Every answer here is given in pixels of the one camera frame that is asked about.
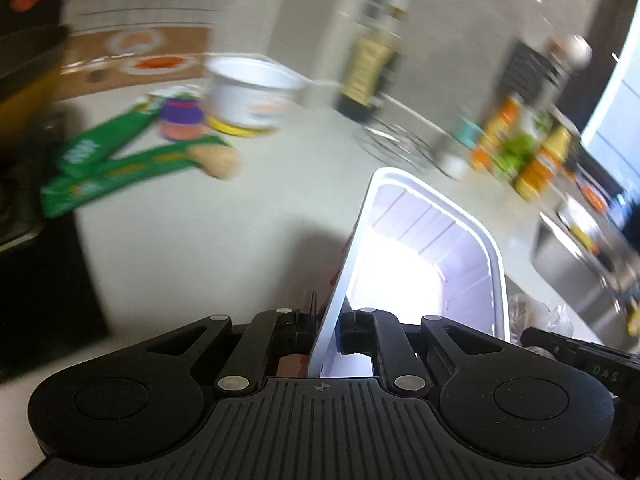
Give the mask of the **orange seasoning packets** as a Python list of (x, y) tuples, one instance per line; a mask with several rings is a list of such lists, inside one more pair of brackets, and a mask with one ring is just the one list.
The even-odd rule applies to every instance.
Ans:
[(510, 92), (483, 125), (470, 165), (508, 182), (523, 200), (544, 192), (570, 152), (578, 131), (556, 107), (527, 105)]

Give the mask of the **green snack wrapper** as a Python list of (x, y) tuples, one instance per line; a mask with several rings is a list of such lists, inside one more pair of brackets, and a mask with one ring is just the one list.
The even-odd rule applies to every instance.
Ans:
[(67, 141), (55, 159), (61, 174), (78, 177), (90, 167), (109, 159), (157, 120), (165, 98), (145, 100)]
[(138, 182), (198, 168), (209, 177), (230, 179), (240, 168), (239, 151), (218, 136), (165, 144), (159, 148), (107, 159), (81, 170), (78, 176), (58, 176), (40, 193), (47, 218), (66, 214), (107, 194)]

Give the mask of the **dark soy sauce bottle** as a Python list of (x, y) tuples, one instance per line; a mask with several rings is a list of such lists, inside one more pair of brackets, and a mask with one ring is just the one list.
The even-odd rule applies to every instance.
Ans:
[(381, 106), (382, 93), (398, 69), (402, 50), (398, 29), (405, 16), (398, 6), (388, 6), (352, 46), (335, 109), (353, 122), (365, 124)]

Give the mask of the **black stove cooktop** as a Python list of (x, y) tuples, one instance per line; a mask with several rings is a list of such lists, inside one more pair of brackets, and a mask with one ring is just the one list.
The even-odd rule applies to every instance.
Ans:
[(108, 335), (75, 217), (47, 218), (40, 188), (78, 116), (54, 110), (33, 144), (1, 152), (1, 380)]

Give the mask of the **white paper cup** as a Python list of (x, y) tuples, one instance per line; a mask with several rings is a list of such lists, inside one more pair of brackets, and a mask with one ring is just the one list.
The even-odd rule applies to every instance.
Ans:
[(294, 70), (247, 55), (215, 55), (205, 68), (209, 82), (202, 97), (204, 118), (243, 127), (279, 129), (307, 83)]

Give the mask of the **black perforated rack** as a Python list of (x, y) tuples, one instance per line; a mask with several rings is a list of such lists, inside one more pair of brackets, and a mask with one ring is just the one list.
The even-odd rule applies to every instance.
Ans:
[(563, 55), (561, 44), (553, 38), (547, 39), (540, 50), (515, 40), (496, 83), (496, 95), (506, 98), (516, 93), (524, 105), (553, 105), (566, 76)]

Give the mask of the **purple snack packet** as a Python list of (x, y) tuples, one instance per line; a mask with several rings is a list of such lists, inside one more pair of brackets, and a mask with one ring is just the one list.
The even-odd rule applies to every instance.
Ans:
[(171, 142), (195, 140), (205, 134), (204, 113), (195, 96), (167, 99), (158, 116), (160, 134)]

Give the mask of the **kitchen wall poster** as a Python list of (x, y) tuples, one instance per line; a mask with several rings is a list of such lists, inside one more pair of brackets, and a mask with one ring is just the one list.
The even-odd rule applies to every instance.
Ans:
[(227, 0), (63, 0), (62, 99), (201, 77)]

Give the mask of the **white plastic food tray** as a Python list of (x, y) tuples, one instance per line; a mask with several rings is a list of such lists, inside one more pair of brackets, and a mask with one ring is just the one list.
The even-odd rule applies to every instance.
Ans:
[(309, 376), (367, 374), (362, 359), (337, 352), (337, 323), (347, 309), (384, 310), (413, 325), (441, 315), (510, 337), (502, 257), (488, 229), (393, 167), (371, 177), (311, 350)]

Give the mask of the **teal capped white bottle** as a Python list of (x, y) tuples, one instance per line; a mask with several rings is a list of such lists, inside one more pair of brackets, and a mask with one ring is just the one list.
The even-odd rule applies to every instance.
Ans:
[(435, 166), (445, 176), (460, 181), (471, 169), (471, 154), (482, 133), (475, 122), (459, 116), (435, 143)]

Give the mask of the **yellow cooking pot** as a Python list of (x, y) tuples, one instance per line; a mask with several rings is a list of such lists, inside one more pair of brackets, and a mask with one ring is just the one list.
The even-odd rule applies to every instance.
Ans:
[(1, 0), (1, 145), (22, 143), (47, 113), (70, 34), (63, 0)]

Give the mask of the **stainless steel sink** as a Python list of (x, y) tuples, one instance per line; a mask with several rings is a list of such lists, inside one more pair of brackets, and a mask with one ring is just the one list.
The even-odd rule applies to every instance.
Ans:
[(540, 207), (530, 262), (593, 330), (626, 330), (627, 298), (639, 284), (639, 253), (580, 200), (563, 195)]

